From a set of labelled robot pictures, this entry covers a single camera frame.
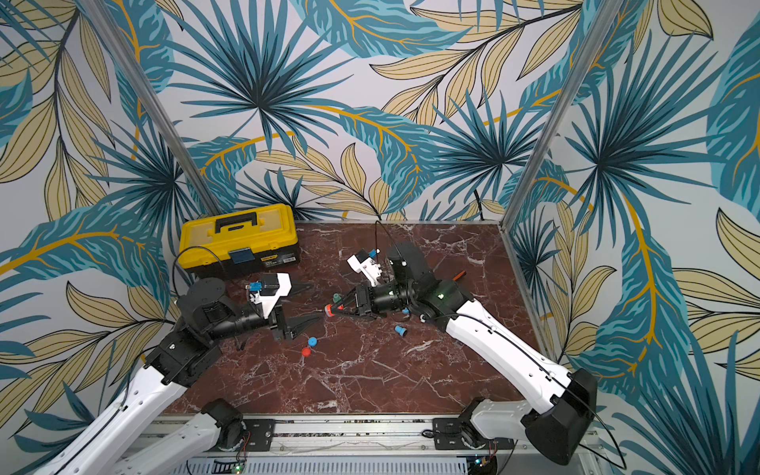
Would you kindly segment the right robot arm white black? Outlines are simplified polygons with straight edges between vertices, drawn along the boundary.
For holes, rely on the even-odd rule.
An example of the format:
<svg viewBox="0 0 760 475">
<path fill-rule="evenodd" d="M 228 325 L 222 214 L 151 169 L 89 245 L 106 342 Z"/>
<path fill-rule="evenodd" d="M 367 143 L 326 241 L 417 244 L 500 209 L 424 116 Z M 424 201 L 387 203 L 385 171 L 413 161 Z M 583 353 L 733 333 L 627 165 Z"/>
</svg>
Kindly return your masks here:
<svg viewBox="0 0 760 475">
<path fill-rule="evenodd" d="M 431 435 L 470 449 L 503 439 L 528 441 L 548 460 L 569 464 L 596 417 L 596 379 L 540 354 L 457 282 L 436 277 L 412 243 L 394 245 L 387 258 L 392 277 L 384 282 L 380 265 L 368 253 L 351 257 L 350 267 L 366 281 L 328 305 L 327 315 L 373 320 L 406 310 L 468 346 L 524 397 L 520 404 L 476 399 L 449 427 L 433 429 Z"/>
</svg>

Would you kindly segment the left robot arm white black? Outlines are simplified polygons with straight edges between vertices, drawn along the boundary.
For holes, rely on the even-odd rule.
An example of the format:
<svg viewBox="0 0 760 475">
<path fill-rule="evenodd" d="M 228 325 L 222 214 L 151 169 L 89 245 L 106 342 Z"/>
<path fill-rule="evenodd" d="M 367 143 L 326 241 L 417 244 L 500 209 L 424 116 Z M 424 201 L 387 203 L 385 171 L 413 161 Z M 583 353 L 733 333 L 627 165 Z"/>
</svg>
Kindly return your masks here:
<svg viewBox="0 0 760 475">
<path fill-rule="evenodd" d="M 40 474 L 166 474 L 213 447 L 240 450 L 247 439 L 241 413 L 218 400 L 160 441 L 127 450 L 171 403 L 221 357 L 224 340 L 258 330 L 293 340 L 320 314 L 286 319 L 281 303 L 309 290 L 287 273 L 263 274 L 243 305 L 219 278 L 196 281 L 177 301 L 180 318 L 130 377 L 115 401 L 78 437 L 40 468 Z"/>
</svg>

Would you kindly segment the yellow black toolbox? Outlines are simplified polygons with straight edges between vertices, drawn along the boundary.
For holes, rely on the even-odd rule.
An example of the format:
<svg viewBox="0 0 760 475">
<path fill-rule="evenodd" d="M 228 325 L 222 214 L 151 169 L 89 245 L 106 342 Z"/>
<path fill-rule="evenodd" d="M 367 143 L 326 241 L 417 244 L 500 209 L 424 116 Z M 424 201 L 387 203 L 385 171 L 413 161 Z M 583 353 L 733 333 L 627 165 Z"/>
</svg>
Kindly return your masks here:
<svg viewBox="0 0 760 475">
<path fill-rule="evenodd" d="M 178 265 L 200 278 L 239 279 L 300 260 L 293 210 L 284 204 L 195 220 L 181 230 Z"/>
</svg>

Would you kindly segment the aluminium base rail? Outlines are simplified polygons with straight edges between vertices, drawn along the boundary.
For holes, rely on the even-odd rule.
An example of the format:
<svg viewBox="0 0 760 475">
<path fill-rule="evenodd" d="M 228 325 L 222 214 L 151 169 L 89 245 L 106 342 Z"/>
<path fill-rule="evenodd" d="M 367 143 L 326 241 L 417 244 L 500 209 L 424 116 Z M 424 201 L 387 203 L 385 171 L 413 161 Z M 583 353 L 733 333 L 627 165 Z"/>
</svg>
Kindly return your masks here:
<svg viewBox="0 0 760 475">
<path fill-rule="evenodd" d="M 207 449 L 173 474 L 610 474 L 589 435 L 566 465 L 528 441 L 499 439 L 473 448 L 454 434 L 454 415 L 247 414 L 245 453 Z"/>
</svg>

